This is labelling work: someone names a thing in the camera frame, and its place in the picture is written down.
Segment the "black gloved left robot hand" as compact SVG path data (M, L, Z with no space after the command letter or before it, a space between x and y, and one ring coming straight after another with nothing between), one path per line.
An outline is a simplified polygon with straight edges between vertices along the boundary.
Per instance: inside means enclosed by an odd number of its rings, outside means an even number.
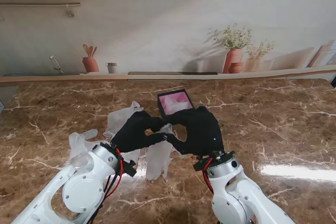
M111 145L127 153L161 141L176 140L173 134L157 133L163 126L161 118L152 117L146 111L135 112L112 138Z

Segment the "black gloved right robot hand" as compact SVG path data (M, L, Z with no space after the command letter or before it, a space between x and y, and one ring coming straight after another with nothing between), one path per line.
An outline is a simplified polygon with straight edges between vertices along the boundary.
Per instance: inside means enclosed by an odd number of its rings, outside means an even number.
M181 154L206 156L224 153L218 121L206 107L177 111L166 116L164 122L172 125L180 124L186 128L187 137L184 142L172 134L167 136L167 141Z

